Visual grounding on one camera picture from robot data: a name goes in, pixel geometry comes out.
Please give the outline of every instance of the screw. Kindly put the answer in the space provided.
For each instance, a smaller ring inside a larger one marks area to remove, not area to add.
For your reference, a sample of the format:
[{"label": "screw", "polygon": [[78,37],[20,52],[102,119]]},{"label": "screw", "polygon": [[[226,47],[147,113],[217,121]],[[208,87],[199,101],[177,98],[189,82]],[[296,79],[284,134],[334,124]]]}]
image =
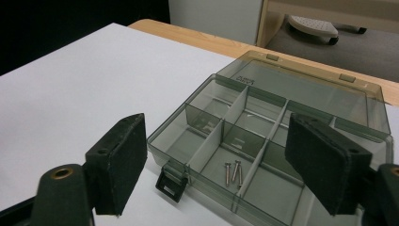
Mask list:
[{"label": "screw", "polygon": [[234,173],[232,174],[232,178],[231,178],[231,181],[232,181],[232,182],[235,181],[235,176],[237,175],[238,166],[240,166],[240,164],[241,164],[241,161],[240,161],[240,160],[235,160]]},{"label": "screw", "polygon": [[226,166],[226,186],[229,186],[229,180],[230,180],[230,165],[231,165],[231,163],[225,163],[225,166]]},{"label": "screw", "polygon": [[241,188],[241,186],[243,185],[243,169],[241,168],[241,165],[238,165],[238,175],[239,175],[238,188]]}]

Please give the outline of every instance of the chair wheel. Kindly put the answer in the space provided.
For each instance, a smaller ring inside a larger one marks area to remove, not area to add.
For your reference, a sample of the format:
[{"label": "chair wheel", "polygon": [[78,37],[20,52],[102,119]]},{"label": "chair wheel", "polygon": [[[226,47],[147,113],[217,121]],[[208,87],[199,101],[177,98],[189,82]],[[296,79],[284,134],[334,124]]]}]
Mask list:
[{"label": "chair wheel", "polygon": [[359,28],[358,34],[364,34],[366,32],[367,28],[361,27]]},{"label": "chair wheel", "polygon": [[335,45],[338,42],[338,37],[337,38],[331,38],[329,39],[328,44],[329,45]]}]

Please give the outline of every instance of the floor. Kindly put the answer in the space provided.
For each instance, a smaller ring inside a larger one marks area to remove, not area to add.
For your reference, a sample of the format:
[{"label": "floor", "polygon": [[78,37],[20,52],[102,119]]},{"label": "floor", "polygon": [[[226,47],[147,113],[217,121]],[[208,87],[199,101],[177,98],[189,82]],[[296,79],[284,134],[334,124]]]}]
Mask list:
[{"label": "floor", "polygon": [[292,32],[285,20],[267,49],[302,57],[327,65],[399,82],[399,34],[334,24],[339,41],[328,45],[329,38]]}]

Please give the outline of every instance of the box latch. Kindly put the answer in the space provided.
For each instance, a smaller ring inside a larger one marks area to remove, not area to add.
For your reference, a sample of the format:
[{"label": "box latch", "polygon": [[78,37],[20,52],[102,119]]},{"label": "box latch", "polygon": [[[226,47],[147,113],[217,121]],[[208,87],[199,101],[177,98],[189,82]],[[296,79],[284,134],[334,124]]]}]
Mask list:
[{"label": "box latch", "polygon": [[182,178],[180,181],[168,178],[165,174],[165,167],[162,167],[161,174],[159,175],[155,187],[175,202],[179,202],[180,198],[183,195],[187,182],[187,178]]}]

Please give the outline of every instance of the white table surface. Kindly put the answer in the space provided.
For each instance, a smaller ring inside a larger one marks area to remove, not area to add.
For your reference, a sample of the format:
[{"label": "white table surface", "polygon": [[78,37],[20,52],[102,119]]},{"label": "white table surface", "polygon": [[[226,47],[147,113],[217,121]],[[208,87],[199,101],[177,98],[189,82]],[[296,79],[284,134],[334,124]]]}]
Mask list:
[{"label": "white table surface", "polygon": [[[85,162],[118,120],[145,113],[149,136],[233,59],[111,24],[0,77],[0,210],[36,194],[41,175]],[[399,108],[387,106],[393,135]],[[179,203],[155,188],[149,153],[121,217],[96,225],[248,225],[195,188]]]}]

